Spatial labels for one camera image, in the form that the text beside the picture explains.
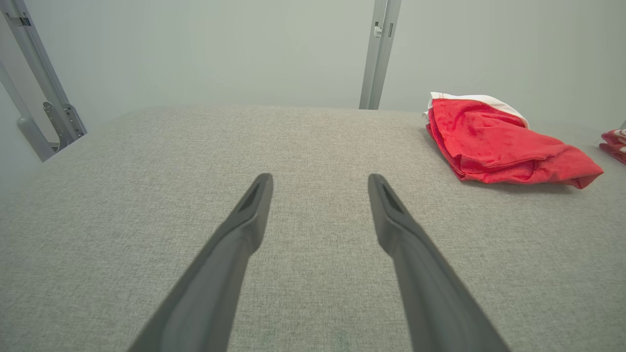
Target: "crumpled cloth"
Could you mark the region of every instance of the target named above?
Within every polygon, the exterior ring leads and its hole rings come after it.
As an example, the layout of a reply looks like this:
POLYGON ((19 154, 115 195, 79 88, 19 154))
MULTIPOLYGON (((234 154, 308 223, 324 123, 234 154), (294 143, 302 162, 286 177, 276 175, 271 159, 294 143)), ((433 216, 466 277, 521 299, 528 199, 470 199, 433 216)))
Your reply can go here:
POLYGON ((428 133, 461 181, 572 185, 603 173, 578 148, 528 128, 515 109, 487 95, 431 93, 428 133))

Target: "folded fabric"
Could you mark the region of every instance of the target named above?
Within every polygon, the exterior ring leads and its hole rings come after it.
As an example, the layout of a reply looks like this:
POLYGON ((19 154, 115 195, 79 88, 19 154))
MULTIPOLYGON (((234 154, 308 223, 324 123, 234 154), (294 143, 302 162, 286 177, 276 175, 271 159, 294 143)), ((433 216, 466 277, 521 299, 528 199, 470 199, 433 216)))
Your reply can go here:
POLYGON ((613 158, 626 164, 626 130, 612 130, 602 134, 606 143, 600 144, 600 148, 611 154, 613 158))
POLYGON ((461 180, 588 186, 603 170, 579 149, 528 129, 515 109, 487 95, 431 93, 428 133, 461 180))

